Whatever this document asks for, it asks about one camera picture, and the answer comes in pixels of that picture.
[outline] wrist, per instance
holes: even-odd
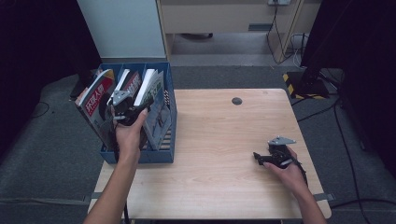
[[[134,175],[137,164],[138,160],[119,160],[115,169],[128,175]]]
[[[311,198],[314,197],[307,186],[300,186],[299,188],[292,190],[291,193],[299,202],[311,200]]]
[[[290,189],[291,193],[294,196],[305,196],[307,194],[311,194],[311,191],[309,190],[308,186],[305,184],[305,182],[302,183],[295,183],[294,186]]]
[[[138,164],[140,159],[140,150],[128,148],[127,150],[120,151],[120,158],[118,163],[122,163],[125,165],[134,165]]]

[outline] gray carpet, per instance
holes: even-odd
[[[281,88],[282,74],[296,67],[172,67],[175,89]],[[82,200],[90,195],[102,165],[101,143],[74,103],[68,101],[77,76],[49,84],[43,91],[35,113],[21,131],[0,167],[0,198],[51,198]],[[328,86],[330,92],[335,90]],[[297,119],[334,103],[305,100],[293,106]],[[290,99],[293,104],[298,100]],[[375,152],[362,151],[346,112],[337,107],[358,179],[362,198],[396,201],[396,180],[384,169]],[[332,110],[300,122],[304,140],[326,192],[334,194],[331,205],[356,199],[346,149]],[[364,203],[371,223],[392,223],[396,206]],[[87,205],[1,203],[0,223],[81,223]],[[329,223],[364,223],[357,203],[332,210]],[[300,223],[288,220],[286,223]]]

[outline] dark background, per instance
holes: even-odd
[[[0,159],[31,116],[41,89],[79,74],[87,85],[101,59],[77,1],[0,1]]]
[[[394,1],[323,0],[310,33],[302,66],[341,68],[343,103],[353,119],[362,148],[378,152],[396,177],[393,105],[396,76]]]

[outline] hand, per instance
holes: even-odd
[[[288,150],[291,156],[297,160],[297,154],[290,147],[288,147]],[[276,174],[285,187],[288,188],[293,194],[301,190],[308,189],[303,175],[301,174],[300,168],[294,164],[294,162],[290,163],[286,169],[280,169],[270,162],[265,162],[264,166]]]
[[[148,116],[148,110],[140,112],[137,120],[131,126],[117,124],[116,137],[120,147],[119,162],[127,161],[130,164],[138,162],[140,158],[140,129]]]

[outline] wooden table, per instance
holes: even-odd
[[[175,90],[175,95],[175,162],[138,166],[128,197],[131,218],[301,217],[291,193],[253,158],[253,152],[267,155],[267,141],[278,135],[297,141],[291,147],[309,188],[313,194],[323,192],[285,91]],[[234,97],[242,104],[234,105]],[[112,171],[105,162],[95,192],[104,189]],[[325,217],[331,216],[327,201],[318,205]]]

